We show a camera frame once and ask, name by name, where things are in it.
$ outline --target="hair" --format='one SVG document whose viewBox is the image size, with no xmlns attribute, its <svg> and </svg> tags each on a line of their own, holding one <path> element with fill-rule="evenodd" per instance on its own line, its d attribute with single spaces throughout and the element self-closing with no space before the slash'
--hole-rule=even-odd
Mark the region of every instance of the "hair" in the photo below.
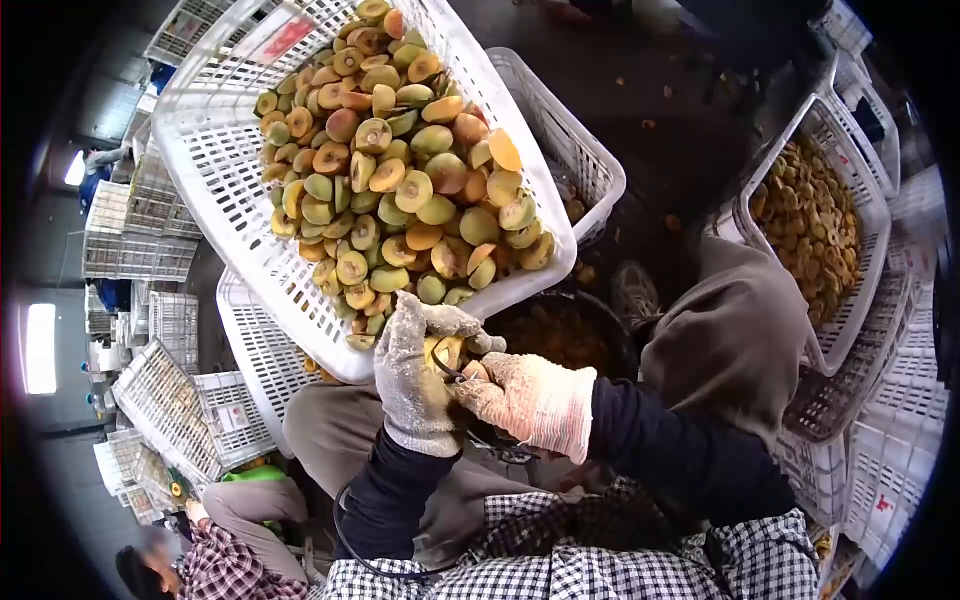
<svg viewBox="0 0 960 600">
<path fill-rule="evenodd" d="M 120 579 L 138 600 L 170 600 L 173 597 L 173 594 L 160 590 L 163 583 L 160 574 L 143 563 L 133 546 L 117 552 L 116 563 Z"/>
</svg>

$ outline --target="window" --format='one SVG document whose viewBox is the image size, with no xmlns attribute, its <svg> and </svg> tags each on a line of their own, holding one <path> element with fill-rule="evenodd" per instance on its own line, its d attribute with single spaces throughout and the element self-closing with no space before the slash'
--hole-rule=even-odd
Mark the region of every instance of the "window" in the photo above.
<svg viewBox="0 0 960 600">
<path fill-rule="evenodd" d="M 67 185 L 80 185 L 80 182 L 84 180 L 85 170 L 84 151 L 78 150 L 77 155 L 73 157 L 73 162 L 70 163 L 70 168 L 67 170 L 63 182 Z"/>
<path fill-rule="evenodd" d="M 31 304 L 27 309 L 26 366 L 27 394 L 52 394 L 57 390 L 54 357 L 54 326 L 57 307 Z"/>
</svg>

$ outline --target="plaid shirt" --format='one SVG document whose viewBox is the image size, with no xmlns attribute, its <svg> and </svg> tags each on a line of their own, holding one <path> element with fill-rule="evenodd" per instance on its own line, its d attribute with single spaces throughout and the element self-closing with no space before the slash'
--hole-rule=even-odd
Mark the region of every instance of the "plaid shirt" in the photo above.
<svg viewBox="0 0 960 600">
<path fill-rule="evenodd" d="M 177 600 L 302 600 L 307 584 L 271 573 L 223 527 L 191 523 L 193 548 L 183 561 Z"/>
<path fill-rule="evenodd" d="M 575 504 L 548 492 L 489 496 L 486 526 L 440 581 L 379 577 L 337 561 L 310 598 L 816 598 L 818 561 L 799 509 L 680 536 L 619 478 Z M 393 573 L 413 561 L 377 559 Z"/>
</svg>

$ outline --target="black sleeve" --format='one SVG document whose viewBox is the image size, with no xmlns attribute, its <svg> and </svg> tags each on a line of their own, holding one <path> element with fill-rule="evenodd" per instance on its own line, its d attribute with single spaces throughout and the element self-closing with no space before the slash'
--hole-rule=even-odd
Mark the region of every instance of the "black sleeve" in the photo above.
<svg viewBox="0 0 960 600">
<path fill-rule="evenodd" d="M 796 498 L 763 441 L 720 420 L 667 410 L 642 384 L 598 378 L 589 455 L 713 526 L 780 516 Z"/>
<path fill-rule="evenodd" d="M 381 428 L 370 460 L 345 494 L 340 527 L 357 556 L 409 561 L 426 500 L 459 458 L 408 450 Z M 352 558 L 339 536 L 333 558 Z"/>
</svg>

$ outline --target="person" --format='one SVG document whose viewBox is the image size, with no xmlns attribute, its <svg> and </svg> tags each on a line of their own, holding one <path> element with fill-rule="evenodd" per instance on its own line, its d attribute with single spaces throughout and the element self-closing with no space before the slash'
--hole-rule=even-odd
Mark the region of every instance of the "person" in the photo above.
<svg viewBox="0 0 960 600">
<path fill-rule="evenodd" d="M 804 515 L 769 453 L 806 304 L 762 252 L 707 238 L 701 260 L 639 384 L 504 353 L 480 320 L 398 292 L 375 383 L 311 384 L 287 406 L 306 472 L 331 496 L 348 484 L 326 597 L 814 597 Z M 445 386 L 425 365 L 427 332 L 466 338 L 487 377 Z M 460 408 L 618 477 L 571 495 L 495 475 L 462 458 Z"/>
<path fill-rule="evenodd" d="M 84 178 L 77 186 L 80 198 L 80 214 L 85 215 L 93 204 L 93 195 L 100 181 L 109 181 L 113 164 L 127 157 L 133 160 L 133 148 L 124 142 L 115 150 L 100 151 L 90 149 L 84 157 Z"/>
<path fill-rule="evenodd" d="M 137 546 L 116 555 L 116 567 L 138 600 L 302 600 L 308 581 L 300 563 L 265 520 L 306 521 L 306 504 L 289 477 L 208 486 L 190 501 L 192 547 L 160 527 L 141 528 Z"/>
</svg>

